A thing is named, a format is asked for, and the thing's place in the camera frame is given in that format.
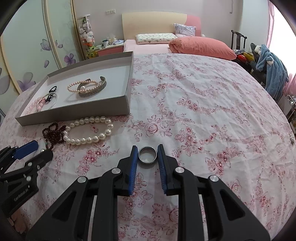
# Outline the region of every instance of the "floral bedsheet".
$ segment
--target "floral bedsheet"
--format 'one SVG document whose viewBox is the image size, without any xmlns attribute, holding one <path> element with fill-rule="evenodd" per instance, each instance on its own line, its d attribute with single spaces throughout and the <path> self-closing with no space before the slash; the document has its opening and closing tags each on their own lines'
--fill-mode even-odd
<svg viewBox="0 0 296 241">
<path fill-rule="evenodd" d="M 54 159 L 39 172 L 39 192 L 20 209 L 27 228 L 78 176 L 101 176 L 129 156 L 132 145 L 162 143 L 167 155 L 195 175 L 219 176 L 273 238 L 295 208 L 296 151 L 287 119 L 260 84 L 230 61 L 152 54 L 135 56 L 132 85 L 131 114 L 112 117 L 112 136 L 92 145 L 55 146 Z M 42 143 L 48 124 L 22 127 L 14 118 L 32 89 L 4 119 L 0 148 Z M 99 128 L 104 127 L 84 125 L 77 136 Z M 177 200 L 163 194 L 157 164 L 138 165 L 132 196 L 118 200 L 119 240 L 176 240 Z"/>
</svg>

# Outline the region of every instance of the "headboard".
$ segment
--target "headboard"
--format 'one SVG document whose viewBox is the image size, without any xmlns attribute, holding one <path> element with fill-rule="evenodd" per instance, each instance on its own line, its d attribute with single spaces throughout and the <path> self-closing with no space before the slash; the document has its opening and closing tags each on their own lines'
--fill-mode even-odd
<svg viewBox="0 0 296 241">
<path fill-rule="evenodd" d="M 196 26 L 195 36 L 201 36 L 200 18 L 177 12 L 128 12 L 122 14 L 124 40 L 137 34 L 174 33 L 174 23 Z"/>
</svg>

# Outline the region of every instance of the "pink nightstand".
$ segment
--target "pink nightstand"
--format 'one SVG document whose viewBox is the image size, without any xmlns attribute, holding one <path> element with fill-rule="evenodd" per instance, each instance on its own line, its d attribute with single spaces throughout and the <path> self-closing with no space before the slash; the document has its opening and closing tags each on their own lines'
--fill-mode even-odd
<svg viewBox="0 0 296 241">
<path fill-rule="evenodd" d="M 113 54 L 113 53 L 122 53 L 123 44 L 124 43 L 118 44 L 118 45 L 109 45 L 106 48 L 98 49 L 97 50 L 98 56 L 104 56 L 104 55 Z"/>
</svg>

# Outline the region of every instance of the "open cardboard tray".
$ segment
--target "open cardboard tray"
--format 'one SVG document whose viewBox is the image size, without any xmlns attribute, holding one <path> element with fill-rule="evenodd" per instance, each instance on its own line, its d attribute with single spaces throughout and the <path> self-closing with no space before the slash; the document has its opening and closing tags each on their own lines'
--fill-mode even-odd
<svg viewBox="0 0 296 241">
<path fill-rule="evenodd" d="M 133 52 L 124 52 L 96 57 L 59 69 L 48 74 L 32 91 L 24 102 L 16 120 L 22 125 L 33 125 L 54 121 L 69 121 L 90 116 L 128 115 L 130 113 L 131 79 L 133 74 Z M 71 93 L 67 86 L 71 83 L 92 79 L 100 81 L 104 76 L 106 87 L 99 93 L 82 98 Z M 48 93 L 50 88 L 57 86 L 57 101 L 44 105 L 40 112 L 35 110 L 26 115 L 27 108 L 38 97 Z"/>
</svg>

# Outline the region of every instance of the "white pillow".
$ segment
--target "white pillow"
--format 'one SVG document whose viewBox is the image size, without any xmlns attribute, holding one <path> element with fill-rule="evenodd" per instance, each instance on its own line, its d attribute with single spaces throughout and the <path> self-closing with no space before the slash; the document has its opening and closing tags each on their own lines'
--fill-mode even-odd
<svg viewBox="0 0 296 241">
<path fill-rule="evenodd" d="M 177 38 L 172 33 L 167 34 L 138 34 L 137 44 L 168 44 L 172 39 Z"/>
<path fill-rule="evenodd" d="M 186 26 L 178 23 L 174 23 L 174 26 L 177 37 L 195 36 L 195 26 Z"/>
</svg>

